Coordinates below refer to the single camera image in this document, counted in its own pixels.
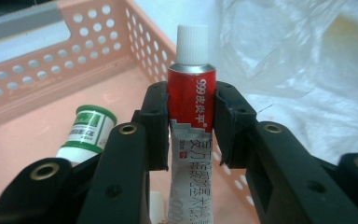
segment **white plastic cap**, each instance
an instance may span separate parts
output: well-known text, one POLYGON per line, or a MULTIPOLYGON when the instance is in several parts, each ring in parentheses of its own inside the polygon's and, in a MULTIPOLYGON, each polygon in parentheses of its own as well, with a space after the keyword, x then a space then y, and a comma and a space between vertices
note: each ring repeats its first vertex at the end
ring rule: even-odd
POLYGON ((176 63, 202 65, 209 63, 207 25, 179 25, 176 44, 176 63))

